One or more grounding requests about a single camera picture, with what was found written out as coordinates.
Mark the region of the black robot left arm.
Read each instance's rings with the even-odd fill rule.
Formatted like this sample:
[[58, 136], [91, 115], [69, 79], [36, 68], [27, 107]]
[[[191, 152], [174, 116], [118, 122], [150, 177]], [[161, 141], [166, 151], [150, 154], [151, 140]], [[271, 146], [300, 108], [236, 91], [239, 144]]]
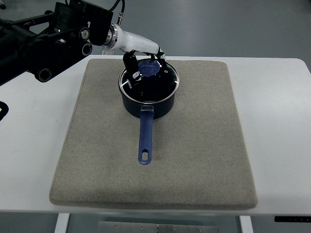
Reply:
[[57, 2], [54, 11], [17, 21], [0, 21], [0, 83], [24, 72], [45, 83], [106, 45], [113, 10], [84, 0]]

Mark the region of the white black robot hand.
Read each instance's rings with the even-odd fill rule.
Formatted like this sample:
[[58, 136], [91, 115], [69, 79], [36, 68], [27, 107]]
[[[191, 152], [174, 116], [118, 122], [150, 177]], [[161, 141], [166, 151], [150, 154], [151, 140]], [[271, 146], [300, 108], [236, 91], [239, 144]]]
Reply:
[[120, 49], [124, 52], [123, 62], [125, 70], [130, 76], [126, 82], [130, 88], [146, 77], [146, 75], [142, 74], [141, 68], [139, 68], [139, 62], [136, 59], [135, 52], [147, 54], [152, 60], [158, 60], [159, 65], [152, 69], [156, 73], [158, 73], [162, 67], [166, 66], [165, 53], [157, 43], [141, 35], [124, 31], [117, 24], [110, 25], [103, 49], [105, 51]]

